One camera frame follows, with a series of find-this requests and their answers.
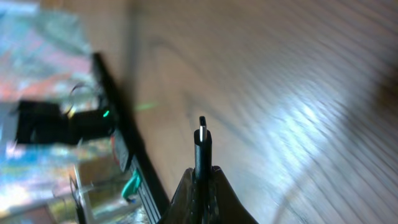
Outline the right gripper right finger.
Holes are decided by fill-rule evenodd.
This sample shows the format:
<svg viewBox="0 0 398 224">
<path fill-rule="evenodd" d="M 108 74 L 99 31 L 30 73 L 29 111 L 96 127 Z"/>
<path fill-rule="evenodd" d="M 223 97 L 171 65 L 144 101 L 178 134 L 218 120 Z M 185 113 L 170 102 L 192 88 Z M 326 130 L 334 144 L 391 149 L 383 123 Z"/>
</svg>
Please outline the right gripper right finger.
<svg viewBox="0 0 398 224">
<path fill-rule="evenodd" d="M 209 188 L 211 223 L 257 223 L 239 201 L 221 167 L 212 167 Z"/>
</svg>

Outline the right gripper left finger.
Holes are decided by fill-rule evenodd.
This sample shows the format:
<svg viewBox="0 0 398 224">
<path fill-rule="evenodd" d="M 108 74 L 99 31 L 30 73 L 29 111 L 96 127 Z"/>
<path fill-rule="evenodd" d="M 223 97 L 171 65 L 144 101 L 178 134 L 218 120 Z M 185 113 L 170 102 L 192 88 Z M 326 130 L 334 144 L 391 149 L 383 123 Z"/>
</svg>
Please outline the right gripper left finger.
<svg viewBox="0 0 398 224">
<path fill-rule="evenodd" d="M 183 173 L 170 205 L 158 221 L 158 224 L 198 223 L 197 208 L 194 169 L 188 168 Z"/>
</svg>

